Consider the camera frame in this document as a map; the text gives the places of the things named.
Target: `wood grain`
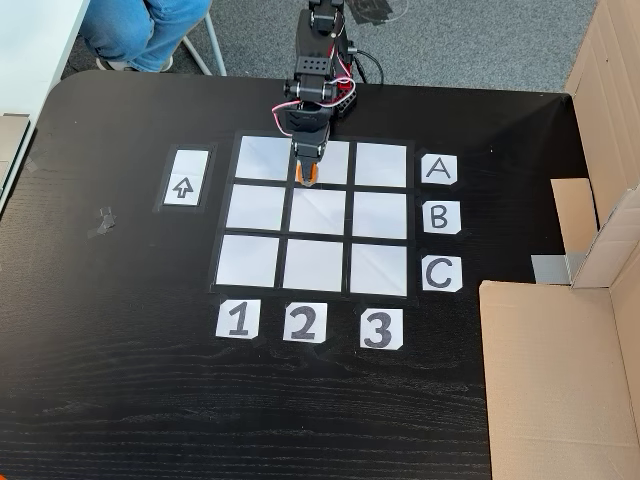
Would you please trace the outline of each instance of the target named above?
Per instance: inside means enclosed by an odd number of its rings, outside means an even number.
[[[477,286],[532,281],[562,253],[550,178],[586,176],[566,97],[362,88],[341,136],[459,155],[464,288],[420,293],[399,351],[359,348],[363,304],[332,302],[327,341],[282,341],[263,299],[255,341],[216,338],[207,276],[238,130],[274,131],[278,81],[70,77],[38,124],[0,222],[0,473],[7,479],[489,479]],[[219,145],[202,214],[153,213],[166,152]],[[95,210],[113,231],[87,238]],[[421,231],[416,209],[416,231]]]

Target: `floor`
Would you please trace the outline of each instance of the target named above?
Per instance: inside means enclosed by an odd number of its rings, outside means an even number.
[[[347,0],[348,32],[387,83],[561,91],[595,0]],[[229,75],[285,78],[304,0],[213,0]],[[189,35],[212,59],[203,24]],[[376,74],[369,64],[369,76]],[[78,39],[64,76],[95,68]],[[174,73],[199,73],[183,46]]]

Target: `cardboard box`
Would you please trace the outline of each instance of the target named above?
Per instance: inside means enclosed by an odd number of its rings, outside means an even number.
[[[572,285],[480,287],[493,479],[639,480],[640,0],[599,1],[566,89],[590,176],[552,182]]]

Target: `metal chair leg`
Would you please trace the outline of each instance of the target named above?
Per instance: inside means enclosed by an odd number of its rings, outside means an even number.
[[[189,50],[189,53],[198,64],[198,67],[200,67],[200,70],[202,70],[202,73],[204,73],[205,75],[211,75],[211,70],[209,70],[207,64],[204,63],[204,60],[202,60],[202,57],[196,50],[196,47],[193,46],[193,43],[191,43],[191,40],[189,40],[189,38],[187,37],[184,37],[182,39],[182,43],[184,43],[184,46],[187,47],[187,50]]]
[[[213,48],[213,55],[216,58],[216,63],[218,64],[218,70],[220,71],[220,75],[223,77],[227,76],[227,68],[224,66],[224,60],[222,59],[222,52],[220,51],[220,45],[218,44],[218,37],[216,36],[216,31],[213,28],[213,22],[211,21],[211,15],[209,12],[204,17],[204,24],[207,27],[207,32],[209,33],[209,39],[211,40],[211,47]]]
[[[220,45],[218,44],[218,37],[216,36],[216,31],[213,28],[213,22],[211,22],[211,15],[208,12],[204,17],[204,24],[207,27],[207,33],[209,34],[209,40],[211,41],[213,56],[215,57],[216,63],[218,65],[218,71],[220,72],[221,76],[226,77],[227,69],[224,66],[222,52],[220,51]],[[193,46],[191,40],[189,40],[188,37],[184,37],[182,39],[182,43],[184,43],[184,46],[187,47],[187,50],[189,50],[189,53],[198,64],[198,67],[200,67],[200,70],[202,70],[202,73],[204,73],[205,75],[212,75],[211,70],[209,70],[209,67],[207,67],[207,64],[196,50],[196,47]]]

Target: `person's leg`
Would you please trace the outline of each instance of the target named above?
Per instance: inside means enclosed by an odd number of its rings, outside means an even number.
[[[143,0],[91,0],[80,35],[96,57],[130,62],[145,51],[153,30]]]
[[[211,0],[146,0],[146,4],[155,24],[153,36],[129,65],[136,70],[157,72],[182,38],[207,14]]]

